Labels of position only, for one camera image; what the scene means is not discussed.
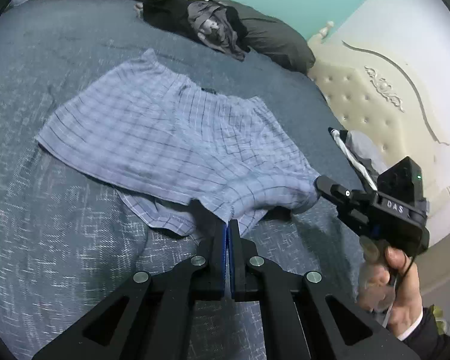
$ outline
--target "bed sheet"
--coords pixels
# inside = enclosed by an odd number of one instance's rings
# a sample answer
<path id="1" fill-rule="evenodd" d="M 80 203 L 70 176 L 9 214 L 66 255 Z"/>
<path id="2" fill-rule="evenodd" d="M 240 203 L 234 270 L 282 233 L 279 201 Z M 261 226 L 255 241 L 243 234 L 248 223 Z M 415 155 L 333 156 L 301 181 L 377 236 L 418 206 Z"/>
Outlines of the bed sheet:
<path id="1" fill-rule="evenodd" d="M 260 96 L 311 166 L 360 188 L 327 132 L 338 122 L 307 77 L 253 51 L 241 63 L 157 30 L 133 4 L 30 0 L 0 18 L 0 336 L 18 359 L 30 359 L 135 270 L 159 273 L 195 251 L 190 238 L 150 230 L 111 186 L 34 140 L 52 110 L 146 49 L 203 87 Z M 354 295 L 358 238 L 328 202 L 291 222 L 263 220 L 247 237 L 284 269 L 317 269 Z M 258 303 L 199 302 L 188 358 L 264 359 Z"/>

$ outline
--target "blue bedspread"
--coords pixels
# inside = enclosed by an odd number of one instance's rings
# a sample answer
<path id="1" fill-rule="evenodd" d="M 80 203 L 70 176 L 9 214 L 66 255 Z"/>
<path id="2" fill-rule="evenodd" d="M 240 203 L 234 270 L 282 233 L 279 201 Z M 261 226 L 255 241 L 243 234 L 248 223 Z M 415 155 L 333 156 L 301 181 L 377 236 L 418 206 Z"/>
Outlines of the blue bedspread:
<path id="1" fill-rule="evenodd" d="M 190 238 L 152 231 L 105 183 L 40 149 L 51 113 L 114 66 L 152 47 L 204 88 L 259 96 L 319 173 L 360 186 L 327 128 L 317 87 L 251 52 L 243 63 L 152 28 L 128 0 L 31 0 L 0 18 L 0 336 L 29 359 L 135 270 L 159 273 L 193 254 Z M 353 296 L 357 237 L 320 200 L 291 222 L 248 233 L 284 269 L 321 271 Z M 264 359 L 256 303 L 199 302 L 189 359 Z"/>

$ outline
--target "tufted headboard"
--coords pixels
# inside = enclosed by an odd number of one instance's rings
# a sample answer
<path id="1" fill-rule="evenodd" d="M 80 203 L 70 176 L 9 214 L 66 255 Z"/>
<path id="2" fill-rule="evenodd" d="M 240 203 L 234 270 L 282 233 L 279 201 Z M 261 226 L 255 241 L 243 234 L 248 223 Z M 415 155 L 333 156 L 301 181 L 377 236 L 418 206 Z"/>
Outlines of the tufted headboard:
<path id="1" fill-rule="evenodd" d="M 433 214 L 444 204 L 435 181 L 435 155 L 447 138 L 427 91 L 408 64 L 390 52 L 345 41 L 323 43 L 332 25 L 308 41 L 316 58 L 308 76 L 343 127 L 368 135 L 388 166 L 406 156 L 420 165 Z"/>

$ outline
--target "white shirt cuff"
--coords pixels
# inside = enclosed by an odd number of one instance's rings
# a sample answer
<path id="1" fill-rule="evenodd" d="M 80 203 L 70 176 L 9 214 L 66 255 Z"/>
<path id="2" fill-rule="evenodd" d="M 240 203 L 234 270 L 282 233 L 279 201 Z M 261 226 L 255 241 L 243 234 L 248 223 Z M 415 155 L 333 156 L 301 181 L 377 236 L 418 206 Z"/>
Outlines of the white shirt cuff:
<path id="1" fill-rule="evenodd" d="M 420 322 L 422 322 L 422 318 L 423 318 L 423 309 L 422 312 L 420 312 L 420 316 L 417 318 L 417 320 L 415 322 L 413 322 L 413 324 L 411 325 L 411 327 L 409 327 L 407 330 L 405 330 L 401 335 L 399 335 L 397 338 L 400 341 L 405 340 L 409 335 L 412 334 L 412 332 L 417 328 L 418 325 L 420 325 Z"/>

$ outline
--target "pile of clothes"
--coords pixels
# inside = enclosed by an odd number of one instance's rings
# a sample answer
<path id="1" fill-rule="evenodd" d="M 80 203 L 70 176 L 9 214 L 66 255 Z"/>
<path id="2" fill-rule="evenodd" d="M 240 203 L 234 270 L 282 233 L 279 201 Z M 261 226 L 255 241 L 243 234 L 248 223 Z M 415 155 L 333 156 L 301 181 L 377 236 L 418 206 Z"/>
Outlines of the pile of clothes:
<path id="1" fill-rule="evenodd" d="M 243 61 L 250 49 L 247 29 L 235 8 L 215 0 L 145 0 L 139 16 L 161 30 L 174 32 Z"/>

